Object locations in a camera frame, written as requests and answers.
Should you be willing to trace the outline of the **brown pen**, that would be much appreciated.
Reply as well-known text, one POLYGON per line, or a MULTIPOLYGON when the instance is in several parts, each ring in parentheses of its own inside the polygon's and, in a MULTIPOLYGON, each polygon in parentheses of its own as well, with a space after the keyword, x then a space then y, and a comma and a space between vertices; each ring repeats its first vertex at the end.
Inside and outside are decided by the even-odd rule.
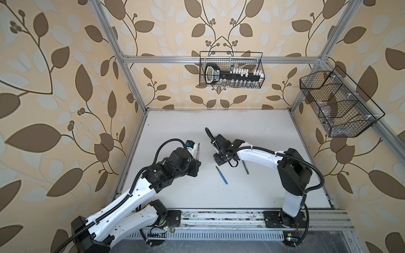
POLYGON ((197 146, 196 160, 199 160, 199 155, 200 155, 200 143, 197 146))

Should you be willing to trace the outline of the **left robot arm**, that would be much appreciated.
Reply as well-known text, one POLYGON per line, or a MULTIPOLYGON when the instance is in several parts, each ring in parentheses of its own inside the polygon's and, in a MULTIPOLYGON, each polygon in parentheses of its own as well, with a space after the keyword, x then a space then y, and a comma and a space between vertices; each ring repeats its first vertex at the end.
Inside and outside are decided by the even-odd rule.
POLYGON ((179 142, 181 146, 162 161, 155 157, 151 165, 140 169, 130 189, 105 208, 88 218, 76 218, 71 223, 72 236, 54 252, 60 253, 73 243, 79 253, 108 253, 136 230, 167 224, 167 208, 160 200, 148 203, 143 209, 140 206, 170 186, 175 179, 196 177, 201 165, 198 160, 199 144, 174 138, 164 142, 158 150, 171 142, 179 142))

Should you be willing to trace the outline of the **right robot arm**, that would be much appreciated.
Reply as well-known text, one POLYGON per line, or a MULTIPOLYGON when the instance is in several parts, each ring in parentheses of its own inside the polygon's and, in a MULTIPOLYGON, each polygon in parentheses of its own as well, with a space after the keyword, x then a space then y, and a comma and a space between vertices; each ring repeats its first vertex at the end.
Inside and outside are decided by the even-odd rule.
POLYGON ((273 151, 251 145, 243 140, 233 142, 222 135, 214 136, 205 129, 211 144, 216 150, 213 155, 217 165, 250 161, 274 169, 278 172, 281 184, 285 189, 284 202, 279 214, 269 219, 277 226, 298 229, 302 219, 298 216, 305 210, 305 230, 300 238, 291 235, 284 236, 284 245, 297 247, 306 238, 309 230, 309 209, 305 203, 308 193, 322 188, 325 179, 320 170, 313 164, 305 161, 297 150, 289 148, 287 151, 273 151))

